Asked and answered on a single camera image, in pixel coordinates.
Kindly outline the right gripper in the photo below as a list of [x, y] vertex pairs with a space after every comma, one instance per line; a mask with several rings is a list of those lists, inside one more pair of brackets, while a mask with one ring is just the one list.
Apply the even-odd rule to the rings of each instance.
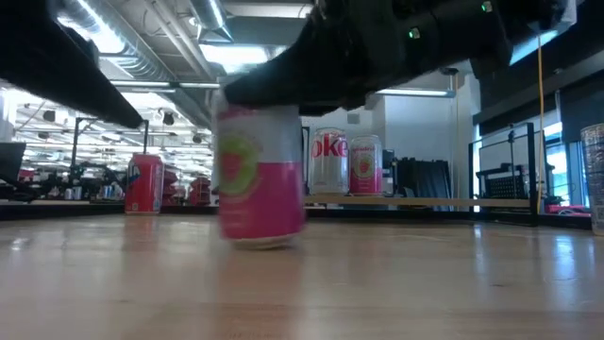
[[229, 104], [297, 106], [301, 116], [363, 106], [368, 95], [438, 68], [439, 0], [313, 0], [306, 35], [224, 86]]

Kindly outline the silver diet cola can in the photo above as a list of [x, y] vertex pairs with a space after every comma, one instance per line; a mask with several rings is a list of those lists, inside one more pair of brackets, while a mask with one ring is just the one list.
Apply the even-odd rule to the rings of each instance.
[[310, 145], [310, 193], [345, 196], [348, 191], [346, 134], [335, 127], [318, 128]]

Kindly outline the pink white strawberry can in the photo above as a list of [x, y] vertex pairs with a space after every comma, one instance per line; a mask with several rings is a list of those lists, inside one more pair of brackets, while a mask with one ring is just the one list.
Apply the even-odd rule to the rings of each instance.
[[353, 196], [382, 194], [382, 146], [377, 135], [358, 136], [351, 142], [349, 192]]
[[296, 107], [215, 113], [219, 225], [236, 247], [274, 248], [303, 229], [303, 137]]

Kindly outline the red soda can blue emblem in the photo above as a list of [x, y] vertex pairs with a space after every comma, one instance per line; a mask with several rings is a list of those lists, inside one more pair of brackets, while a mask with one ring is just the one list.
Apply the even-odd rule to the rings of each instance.
[[163, 175], [159, 156], [142, 153], [132, 156], [126, 172], [126, 213], [159, 213]]

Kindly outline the silver beverage can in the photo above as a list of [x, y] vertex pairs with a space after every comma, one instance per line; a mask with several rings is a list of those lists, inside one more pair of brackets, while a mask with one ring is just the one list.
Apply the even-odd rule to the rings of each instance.
[[585, 127], [580, 137], [592, 231], [604, 236], [604, 123]]

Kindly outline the ceiling light strip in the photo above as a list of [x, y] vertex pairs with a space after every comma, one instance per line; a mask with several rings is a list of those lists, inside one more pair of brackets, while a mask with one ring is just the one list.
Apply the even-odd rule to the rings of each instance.
[[380, 90], [378, 95], [390, 96], [416, 96], [416, 97], [444, 97], [451, 98], [456, 96], [455, 91], [449, 90], [426, 90], [426, 89], [411, 89], [411, 88], [389, 88]]
[[149, 92], [171, 92], [177, 89], [215, 90], [220, 88], [218, 83], [211, 82], [112, 80], [110, 83], [118, 88], [141, 89]]

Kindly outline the red shelving unit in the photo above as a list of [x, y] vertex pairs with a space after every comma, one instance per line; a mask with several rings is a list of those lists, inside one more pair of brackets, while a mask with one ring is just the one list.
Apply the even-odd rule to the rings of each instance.
[[210, 181], [205, 177], [192, 178], [176, 169], [164, 171], [163, 206], [208, 206]]

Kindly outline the black panel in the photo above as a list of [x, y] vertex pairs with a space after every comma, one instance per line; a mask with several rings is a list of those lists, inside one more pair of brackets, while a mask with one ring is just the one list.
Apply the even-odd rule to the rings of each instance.
[[396, 163], [397, 193], [407, 197], [451, 197], [447, 161], [403, 158]]

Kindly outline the black monitor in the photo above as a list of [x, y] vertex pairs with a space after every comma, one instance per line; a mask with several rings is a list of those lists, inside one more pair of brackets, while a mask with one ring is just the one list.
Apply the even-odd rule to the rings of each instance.
[[0, 179], [16, 185], [25, 154], [26, 143], [0, 143]]

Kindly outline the silver ceiling duct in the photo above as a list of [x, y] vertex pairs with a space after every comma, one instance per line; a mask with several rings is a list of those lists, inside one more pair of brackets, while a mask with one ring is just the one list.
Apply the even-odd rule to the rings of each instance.
[[176, 76], [151, 47], [107, 0], [59, 0], [64, 8], [59, 17], [81, 27], [86, 33], [112, 33], [123, 46], [117, 52], [102, 53], [135, 81], [167, 82], [167, 98], [199, 127], [210, 127], [210, 111], [190, 93], [176, 85]]
[[233, 43], [227, 14], [220, 0], [190, 0], [200, 43]]

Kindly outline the black frame stand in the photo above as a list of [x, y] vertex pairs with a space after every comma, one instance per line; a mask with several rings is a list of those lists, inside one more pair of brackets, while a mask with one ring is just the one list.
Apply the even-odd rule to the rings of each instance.
[[[68, 178], [68, 182], [70, 184], [74, 183], [74, 180], [76, 179], [76, 175], [77, 175], [76, 155], [77, 155], [77, 147], [78, 147], [78, 138], [86, 130], [85, 128], [83, 128], [83, 129], [79, 128], [79, 125], [82, 122], [90, 122], [91, 124], [94, 124], [97, 122], [97, 119], [91, 118], [91, 117], [77, 117], [75, 119], [75, 129], [74, 129], [73, 147], [72, 147], [72, 154], [71, 154], [71, 164], [70, 164], [70, 172], [69, 172], [69, 178]], [[148, 135], [149, 135], [149, 121], [144, 119], [143, 120], [143, 154], [147, 153]]]

